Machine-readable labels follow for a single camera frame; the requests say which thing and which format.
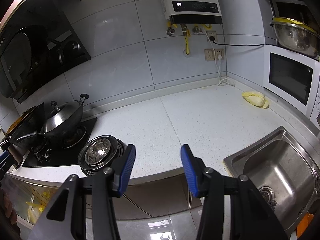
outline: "black control panel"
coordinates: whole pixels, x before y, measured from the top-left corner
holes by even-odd
[[[219,13],[216,3],[196,1],[172,1],[175,12],[211,12]]]

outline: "hand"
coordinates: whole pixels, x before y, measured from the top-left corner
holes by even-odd
[[[4,201],[4,207],[5,207],[5,216],[7,218],[10,218],[10,222],[11,224],[15,224],[17,222],[17,213],[15,212],[15,210],[12,208],[12,203],[9,200],[9,197],[7,195],[7,193],[3,190],[3,201]]]

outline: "gas stove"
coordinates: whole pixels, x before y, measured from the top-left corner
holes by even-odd
[[[30,152],[22,167],[57,167],[77,165],[78,155],[88,142],[97,117],[81,122],[76,132],[66,138],[61,147],[53,147],[46,140],[40,141]]]

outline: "water heater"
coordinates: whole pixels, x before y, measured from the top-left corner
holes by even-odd
[[[218,0],[161,0],[171,24],[222,24]]]

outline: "countertop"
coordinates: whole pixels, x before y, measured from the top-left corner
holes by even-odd
[[[90,139],[110,134],[136,147],[130,184],[182,173],[180,147],[227,175],[223,159],[285,127],[313,156],[308,141],[273,110],[250,105],[232,86],[208,86],[124,106],[98,117]],[[12,176],[48,186],[59,186],[70,174],[84,177],[78,165],[50,168],[21,167]]]

